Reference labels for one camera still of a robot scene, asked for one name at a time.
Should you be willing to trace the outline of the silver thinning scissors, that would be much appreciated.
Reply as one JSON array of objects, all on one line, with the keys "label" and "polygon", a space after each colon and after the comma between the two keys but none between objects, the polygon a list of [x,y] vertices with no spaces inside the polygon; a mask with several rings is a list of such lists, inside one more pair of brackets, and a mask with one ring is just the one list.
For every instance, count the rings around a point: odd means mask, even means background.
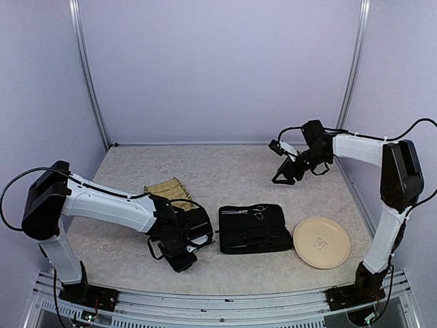
[{"label": "silver thinning scissors", "polygon": [[254,218],[262,220],[264,218],[264,212],[268,209],[267,206],[257,205],[252,206],[248,209],[238,209],[238,210],[224,210],[221,212],[222,215],[253,215]]}]

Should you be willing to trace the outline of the black zippered tool case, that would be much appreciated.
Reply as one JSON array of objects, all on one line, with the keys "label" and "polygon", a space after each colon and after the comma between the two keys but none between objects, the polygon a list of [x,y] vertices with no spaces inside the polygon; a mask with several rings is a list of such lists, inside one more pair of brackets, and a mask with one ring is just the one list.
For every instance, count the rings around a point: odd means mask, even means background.
[{"label": "black zippered tool case", "polygon": [[[222,215],[224,210],[248,209],[263,205],[264,218],[253,215]],[[285,215],[278,204],[222,206],[218,210],[219,246],[223,254],[262,254],[291,250],[293,238],[285,227]]]}]

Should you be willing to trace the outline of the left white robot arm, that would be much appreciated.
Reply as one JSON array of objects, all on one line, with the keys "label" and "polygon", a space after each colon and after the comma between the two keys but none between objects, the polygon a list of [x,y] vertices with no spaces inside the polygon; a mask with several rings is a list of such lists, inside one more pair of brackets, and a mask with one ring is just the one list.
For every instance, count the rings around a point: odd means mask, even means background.
[{"label": "left white robot arm", "polygon": [[143,193],[134,195],[106,188],[70,171],[57,161],[29,188],[22,220],[23,232],[36,240],[61,282],[82,304],[91,303],[95,288],[85,281],[86,270],[75,256],[61,226],[62,217],[87,217],[130,228],[156,242],[161,255],[179,273],[197,260],[195,252],[212,243],[214,231],[205,209],[185,211],[172,200]]}]

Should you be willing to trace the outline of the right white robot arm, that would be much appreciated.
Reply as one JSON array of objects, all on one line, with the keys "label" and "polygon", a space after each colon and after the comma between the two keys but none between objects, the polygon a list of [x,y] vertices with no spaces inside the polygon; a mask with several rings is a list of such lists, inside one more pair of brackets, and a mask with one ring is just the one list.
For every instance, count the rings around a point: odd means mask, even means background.
[{"label": "right white robot arm", "polygon": [[326,128],[319,120],[310,120],[298,128],[307,149],[300,152],[282,140],[273,139],[268,147],[285,156],[272,181],[294,185],[306,172],[316,173],[318,165],[324,173],[334,159],[353,159],[380,168],[380,198],[382,211],[371,247],[363,260],[366,273],[377,275],[385,271],[400,244],[406,222],[417,207],[424,189],[424,179],[413,141],[370,137],[343,129]]}]

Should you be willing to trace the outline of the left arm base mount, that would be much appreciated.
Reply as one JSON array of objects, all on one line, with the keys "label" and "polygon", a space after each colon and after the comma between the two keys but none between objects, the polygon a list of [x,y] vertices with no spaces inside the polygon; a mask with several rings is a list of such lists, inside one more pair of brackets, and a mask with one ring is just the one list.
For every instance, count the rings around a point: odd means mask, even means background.
[{"label": "left arm base mount", "polygon": [[119,291],[91,285],[85,282],[62,284],[59,298],[73,304],[82,305],[95,310],[115,311]]}]

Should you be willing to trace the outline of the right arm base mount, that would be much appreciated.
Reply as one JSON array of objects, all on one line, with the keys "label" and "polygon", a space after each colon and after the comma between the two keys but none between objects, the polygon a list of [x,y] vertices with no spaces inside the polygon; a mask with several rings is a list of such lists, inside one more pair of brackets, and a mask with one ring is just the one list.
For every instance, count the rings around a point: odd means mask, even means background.
[{"label": "right arm base mount", "polygon": [[360,262],[356,270],[353,284],[333,286],[325,291],[330,311],[342,310],[385,298],[386,294],[382,283],[389,266],[380,273],[371,273]]}]

